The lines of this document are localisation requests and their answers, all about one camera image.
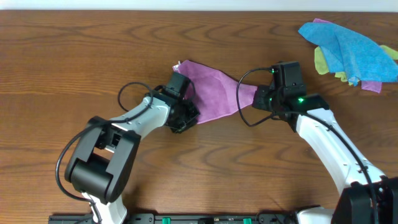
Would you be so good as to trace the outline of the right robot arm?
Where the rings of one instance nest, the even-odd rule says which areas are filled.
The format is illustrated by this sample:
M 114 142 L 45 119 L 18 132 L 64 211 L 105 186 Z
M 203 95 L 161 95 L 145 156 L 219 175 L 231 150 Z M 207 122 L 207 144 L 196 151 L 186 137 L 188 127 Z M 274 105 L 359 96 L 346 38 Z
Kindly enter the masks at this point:
M 397 178 L 388 178 L 359 151 L 320 95 L 260 85 L 252 105 L 288 123 L 311 146 L 340 195 L 335 209 L 297 211 L 297 223 L 397 224 Z

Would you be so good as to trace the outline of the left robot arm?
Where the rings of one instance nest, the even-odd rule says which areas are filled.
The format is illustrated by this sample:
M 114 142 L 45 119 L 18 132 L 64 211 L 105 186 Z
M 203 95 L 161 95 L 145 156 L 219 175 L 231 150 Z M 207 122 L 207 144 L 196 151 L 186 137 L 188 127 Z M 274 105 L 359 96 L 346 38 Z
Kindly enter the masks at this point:
M 91 118 L 75 138 L 65 180 L 80 192 L 95 223 L 123 223 L 127 209 L 121 194 L 127 185 L 140 142 L 167 126 L 182 133 L 196 125 L 198 108 L 191 99 L 153 91 L 127 113 L 105 120 Z

